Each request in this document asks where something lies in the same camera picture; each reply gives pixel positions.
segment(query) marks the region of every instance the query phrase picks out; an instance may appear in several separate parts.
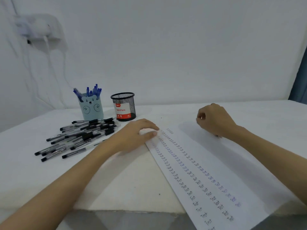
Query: paper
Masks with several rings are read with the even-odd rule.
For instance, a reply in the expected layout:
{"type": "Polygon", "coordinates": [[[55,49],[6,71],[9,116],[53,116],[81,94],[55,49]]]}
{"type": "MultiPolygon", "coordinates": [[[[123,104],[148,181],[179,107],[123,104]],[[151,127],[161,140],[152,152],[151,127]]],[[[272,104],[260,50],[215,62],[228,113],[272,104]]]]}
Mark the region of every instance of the paper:
{"type": "Polygon", "coordinates": [[[298,199],[247,151],[194,122],[146,143],[197,229],[247,230],[298,199]]]}

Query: tabletop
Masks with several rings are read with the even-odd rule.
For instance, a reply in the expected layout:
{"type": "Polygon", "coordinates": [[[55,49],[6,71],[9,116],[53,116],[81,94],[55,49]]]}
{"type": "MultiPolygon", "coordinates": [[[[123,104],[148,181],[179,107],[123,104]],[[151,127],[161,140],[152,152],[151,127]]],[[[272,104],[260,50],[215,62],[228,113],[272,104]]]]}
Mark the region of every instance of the tabletop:
{"type": "MultiPolygon", "coordinates": [[[[256,135],[307,158],[307,105],[289,100],[219,103],[234,121],[256,135]]],[[[195,120],[207,104],[136,106],[137,119],[159,127],[195,120]]],[[[115,116],[104,108],[105,118],[115,116]]],[[[41,162],[35,152],[48,147],[46,139],[73,120],[79,109],[53,110],[0,133],[0,209],[18,208],[66,172],[90,151],[41,162]]],[[[86,187],[75,209],[184,213],[148,148],[119,153],[107,160],[86,187]]],[[[305,212],[295,206],[279,214],[305,212]]]]}

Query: label icon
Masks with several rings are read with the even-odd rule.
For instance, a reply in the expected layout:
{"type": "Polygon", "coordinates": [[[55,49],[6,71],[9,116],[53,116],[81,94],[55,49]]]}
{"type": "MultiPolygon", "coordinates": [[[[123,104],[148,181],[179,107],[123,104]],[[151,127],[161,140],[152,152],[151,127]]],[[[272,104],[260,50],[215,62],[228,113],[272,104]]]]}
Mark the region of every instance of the label icon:
{"type": "Polygon", "coordinates": [[[114,109],[117,119],[131,118],[131,111],[129,103],[114,103],[114,109]]]}

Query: person's left arm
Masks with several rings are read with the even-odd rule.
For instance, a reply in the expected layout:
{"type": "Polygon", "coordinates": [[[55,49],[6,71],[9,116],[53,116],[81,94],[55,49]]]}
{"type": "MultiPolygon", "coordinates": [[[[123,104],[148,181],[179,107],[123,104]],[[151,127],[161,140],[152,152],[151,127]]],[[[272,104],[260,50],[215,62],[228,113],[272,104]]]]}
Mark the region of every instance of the person's left arm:
{"type": "Polygon", "coordinates": [[[110,156],[120,151],[132,151],[157,135],[155,131],[140,135],[140,130],[144,128],[159,130],[146,119],[130,122],[19,208],[0,224],[0,229],[56,229],[71,211],[91,178],[110,156]]]}

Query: fist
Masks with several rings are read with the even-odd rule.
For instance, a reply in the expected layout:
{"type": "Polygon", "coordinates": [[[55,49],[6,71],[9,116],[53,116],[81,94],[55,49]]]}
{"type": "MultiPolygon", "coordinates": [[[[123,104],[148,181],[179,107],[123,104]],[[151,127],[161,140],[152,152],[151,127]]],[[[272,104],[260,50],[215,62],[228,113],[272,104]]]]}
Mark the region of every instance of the fist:
{"type": "Polygon", "coordinates": [[[226,110],[215,103],[200,108],[196,122],[206,131],[226,138],[228,137],[228,134],[237,127],[236,123],[226,110]]]}
{"type": "Polygon", "coordinates": [[[140,135],[140,130],[144,128],[159,130],[153,122],[147,119],[140,119],[128,123],[120,131],[111,136],[109,140],[113,145],[116,145],[117,151],[132,151],[157,135],[156,131],[140,135]]]}

